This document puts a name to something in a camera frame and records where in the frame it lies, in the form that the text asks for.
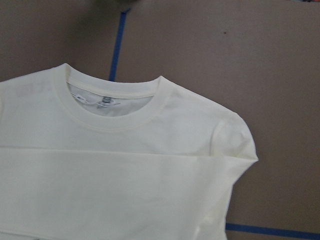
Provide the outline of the cream long-sleeve cat shirt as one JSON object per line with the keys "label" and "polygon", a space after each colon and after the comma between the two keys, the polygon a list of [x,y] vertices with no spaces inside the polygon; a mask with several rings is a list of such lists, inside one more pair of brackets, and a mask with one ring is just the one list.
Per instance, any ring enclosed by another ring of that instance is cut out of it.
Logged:
{"label": "cream long-sleeve cat shirt", "polygon": [[0,84],[3,240],[224,240],[257,161],[237,113],[162,76],[62,64]]}

